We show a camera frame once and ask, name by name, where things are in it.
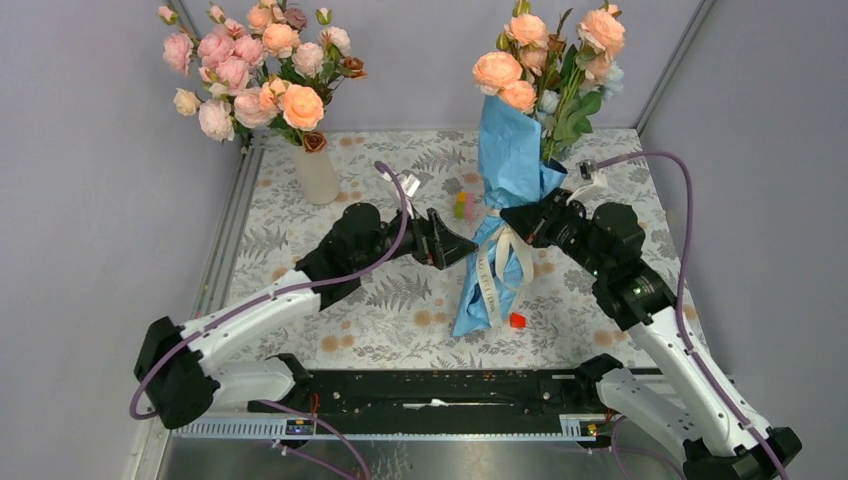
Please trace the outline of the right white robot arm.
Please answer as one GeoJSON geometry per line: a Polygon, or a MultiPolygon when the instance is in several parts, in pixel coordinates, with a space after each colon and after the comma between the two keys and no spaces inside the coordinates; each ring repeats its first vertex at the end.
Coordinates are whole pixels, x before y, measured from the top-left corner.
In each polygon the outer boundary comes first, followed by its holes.
{"type": "Polygon", "coordinates": [[[585,207],[557,189],[500,217],[534,248],[557,247],[590,273],[597,305],[648,354],[679,398],[644,386],[607,354],[580,365],[575,402],[633,422],[680,463],[686,479],[784,479],[802,444],[774,427],[738,392],[682,316],[680,298],[642,258],[645,232],[633,208],[585,207]]]}

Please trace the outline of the flower bouquet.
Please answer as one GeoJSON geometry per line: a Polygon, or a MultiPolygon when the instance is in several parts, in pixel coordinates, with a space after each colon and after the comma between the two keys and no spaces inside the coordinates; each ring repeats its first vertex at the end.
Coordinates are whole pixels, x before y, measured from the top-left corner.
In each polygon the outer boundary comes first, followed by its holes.
{"type": "MultiPolygon", "coordinates": [[[[478,130],[478,172],[487,213],[473,240],[480,246],[499,224],[491,209],[535,203],[559,188],[566,177],[562,160],[585,134],[591,116],[622,89],[616,62],[626,44],[619,6],[606,1],[576,24],[576,37],[562,33],[568,12],[550,30],[528,1],[516,1],[494,51],[472,67],[484,94],[478,130]]],[[[453,326],[453,336],[492,328],[481,300],[474,254],[453,326]]],[[[517,296],[498,285],[504,323],[517,296]]]]}

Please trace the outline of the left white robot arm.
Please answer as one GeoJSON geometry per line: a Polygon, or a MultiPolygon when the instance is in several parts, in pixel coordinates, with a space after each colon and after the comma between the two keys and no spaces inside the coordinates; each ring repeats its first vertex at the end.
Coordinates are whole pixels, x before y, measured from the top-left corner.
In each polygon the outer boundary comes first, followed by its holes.
{"type": "Polygon", "coordinates": [[[409,256],[445,270],[477,251],[451,231],[434,209],[426,215],[402,208],[390,221],[369,203],[347,207],[318,246],[270,286],[231,307],[182,324],[152,322],[133,373],[135,419],[158,418],[167,429],[186,426],[213,407],[275,400],[296,411],[309,401],[310,385],[279,358],[232,362],[247,344],[284,323],[317,314],[361,285],[383,263],[409,256]]]}

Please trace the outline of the cream printed ribbon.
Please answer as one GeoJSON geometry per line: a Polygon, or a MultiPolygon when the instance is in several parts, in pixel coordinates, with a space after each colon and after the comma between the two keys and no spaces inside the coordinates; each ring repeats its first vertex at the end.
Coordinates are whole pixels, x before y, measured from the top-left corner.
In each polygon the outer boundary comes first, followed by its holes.
{"type": "Polygon", "coordinates": [[[477,259],[475,273],[481,290],[481,300],[486,310],[487,321],[492,328],[504,324],[498,285],[517,294],[533,280],[533,253],[518,233],[500,216],[500,209],[491,209],[486,219],[497,220],[498,226],[484,238],[477,259]],[[518,280],[510,282],[507,270],[511,260],[518,264],[518,280]]]}

